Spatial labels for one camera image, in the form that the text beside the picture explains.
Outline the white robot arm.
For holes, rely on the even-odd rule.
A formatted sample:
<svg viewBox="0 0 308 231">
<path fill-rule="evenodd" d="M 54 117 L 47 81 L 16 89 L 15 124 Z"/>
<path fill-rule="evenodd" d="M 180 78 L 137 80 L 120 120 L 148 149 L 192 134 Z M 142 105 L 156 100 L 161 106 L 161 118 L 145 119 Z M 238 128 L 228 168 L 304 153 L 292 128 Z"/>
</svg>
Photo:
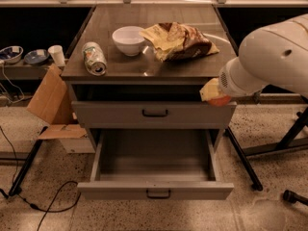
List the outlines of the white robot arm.
<svg viewBox="0 0 308 231">
<path fill-rule="evenodd" d="M 268 85 L 308 97 L 308 15 L 259 28 L 248 34 L 238 56 L 200 90 L 215 106 L 251 96 Z"/>
</svg>

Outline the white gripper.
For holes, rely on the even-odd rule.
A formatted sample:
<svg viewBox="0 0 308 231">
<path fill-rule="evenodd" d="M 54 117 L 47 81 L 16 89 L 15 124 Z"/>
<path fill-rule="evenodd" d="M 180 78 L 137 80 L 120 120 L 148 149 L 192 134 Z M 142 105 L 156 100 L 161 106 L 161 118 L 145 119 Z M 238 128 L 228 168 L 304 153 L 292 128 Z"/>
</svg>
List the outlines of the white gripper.
<svg viewBox="0 0 308 231">
<path fill-rule="evenodd" d="M 225 94 L 231 97 L 244 97 L 253 95 L 266 85 L 266 82 L 245 70 L 239 58 L 234 58 L 220 70 L 218 78 L 212 78 L 199 93 L 202 101 L 219 99 Z"/>
</svg>

